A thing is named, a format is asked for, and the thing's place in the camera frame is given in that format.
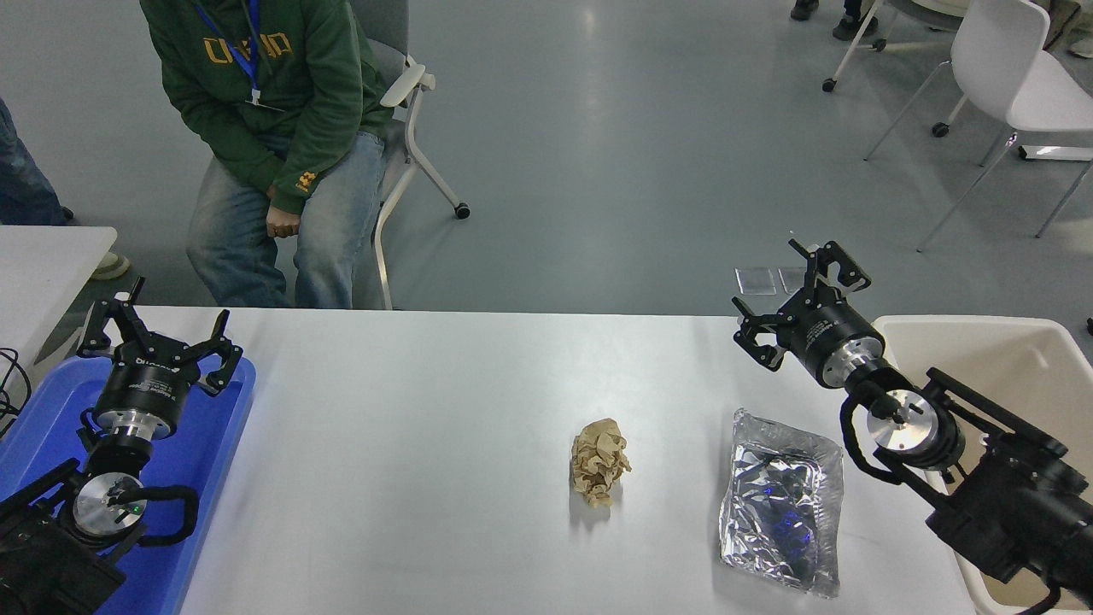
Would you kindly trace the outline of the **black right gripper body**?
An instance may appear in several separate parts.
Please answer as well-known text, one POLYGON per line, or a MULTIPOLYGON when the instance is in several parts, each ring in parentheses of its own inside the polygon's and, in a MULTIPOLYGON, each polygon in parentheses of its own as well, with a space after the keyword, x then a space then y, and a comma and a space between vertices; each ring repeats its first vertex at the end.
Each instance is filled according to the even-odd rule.
POLYGON ((885 352, 883 338, 831 285, 798 289, 778 314, 790 319, 777 331, 781 348, 794 353, 822 386, 844 386, 858 367, 885 352))

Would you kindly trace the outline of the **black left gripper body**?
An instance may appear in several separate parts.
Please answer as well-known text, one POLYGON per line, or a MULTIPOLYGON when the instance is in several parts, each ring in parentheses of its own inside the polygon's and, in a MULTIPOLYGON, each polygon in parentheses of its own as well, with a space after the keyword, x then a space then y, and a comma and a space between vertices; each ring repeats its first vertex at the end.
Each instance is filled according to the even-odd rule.
POLYGON ((103 430, 140 425, 154 430, 176 430, 191 386, 200 377, 193 360, 172 364, 167 357, 146 357, 136 343, 113 352, 113 366, 94 406, 94 424, 103 430))

